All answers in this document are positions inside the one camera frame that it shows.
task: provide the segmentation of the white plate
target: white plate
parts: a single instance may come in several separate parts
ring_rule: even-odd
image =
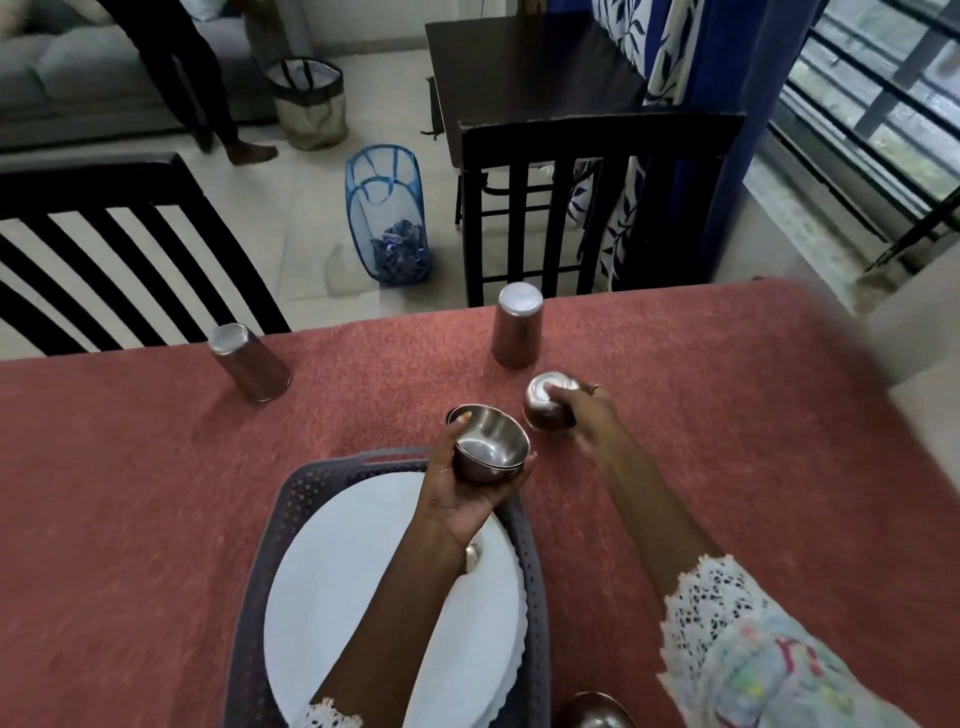
[[[364,480],[328,501],[287,549],[267,599],[264,659],[289,723],[347,645],[413,516],[423,473]],[[503,526],[477,536],[476,569],[457,579],[420,666],[407,728],[483,728],[516,680],[526,594]]]

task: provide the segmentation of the floor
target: floor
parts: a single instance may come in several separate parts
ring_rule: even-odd
[[[293,329],[466,306],[460,233],[453,224],[457,175],[450,166],[445,137],[434,140],[431,135],[421,133],[430,128],[425,80],[431,75],[429,55],[426,51],[410,51],[352,56],[336,62],[346,78],[350,133],[344,143],[330,150],[300,152],[283,140],[279,127],[248,127],[242,130],[242,136],[249,141],[275,143],[280,149],[277,159],[236,169],[220,149],[205,156],[190,137],[167,135],[6,155],[0,157],[0,163],[28,158],[178,152],[259,270]],[[433,269],[429,279],[419,285],[380,287],[366,275],[350,237],[344,204],[345,162],[363,147],[381,142],[407,147],[420,163]],[[506,182],[505,172],[492,174],[491,184],[505,187]],[[543,183],[545,178],[539,171],[532,170],[531,182]],[[528,204],[542,204],[547,202],[546,198],[546,194],[531,195]],[[495,208],[498,202],[497,198],[485,196],[485,209]],[[161,212],[204,266],[231,308],[238,312],[238,320],[249,321],[247,308],[179,210],[171,208]],[[201,326],[212,328],[212,320],[150,235],[125,209],[111,213],[170,281]],[[82,243],[167,341],[182,341],[139,281],[79,215],[68,213],[55,219]],[[485,218],[487,275],[506,272],[506,230],[506,216]],[[526,230],[526,267],[536,269],[542,261],[546,213],[529,213]],[[122,345],[138,345],[96,295],[29,231],[15,221],[0,222],[0,231],[51,272],[80,303],[87,305]],[[567,231],[563,265],[575,262],[579,239],[580,231]],[[68,322],[2,266],[0,279],[88,345]],[[487,284],[488,303],[495,301],[502,285]],[[576,274],[560,276],[560,295],[572,294],[575,286]],[[39,352],[29,342],[0,322],[0,359],[36,355]]]

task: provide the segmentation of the white lace sleeve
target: white lace sleeve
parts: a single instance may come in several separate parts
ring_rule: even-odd
[[[290,728],[363,728],[360,716],[344,716],[333,707],[333,700],[325,697],[319,705],[307,705],[290,723]]]
[[[732,556],[702,556],[697,568],[680,577],[666,599],[663,650],[666,672],[660,681],[686,717],[694,711],[700,673],[710,647],[744,615],[780,606]]]

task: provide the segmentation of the wastebasket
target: wastebasket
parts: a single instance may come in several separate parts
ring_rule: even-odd
[[[311,150],[338,144],[347,136],[344,74],[316,59],[286,59],[267,70],[276,116],[290,145]]]
[[[388,285],[425,279],[430,253],[420,166],[409,149],[374,144],[347,162],[347,218],[371,278]]]

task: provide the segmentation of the dining table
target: dining table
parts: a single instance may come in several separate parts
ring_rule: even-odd
[[[290,389],[253,406],[203,344],[0,364],[0,725],[215,728],[234,627],[298,466],[431,444],[533,374],[612,392],[713,539],[867,687],[953,726],[960,502],[869,357],[796,283],[549,300],[505,370],[493,309],[265,337]],[[680,726],[662,607],[597,469],[564,434],[521,493],[546,590],[554,708],[606,692]]]

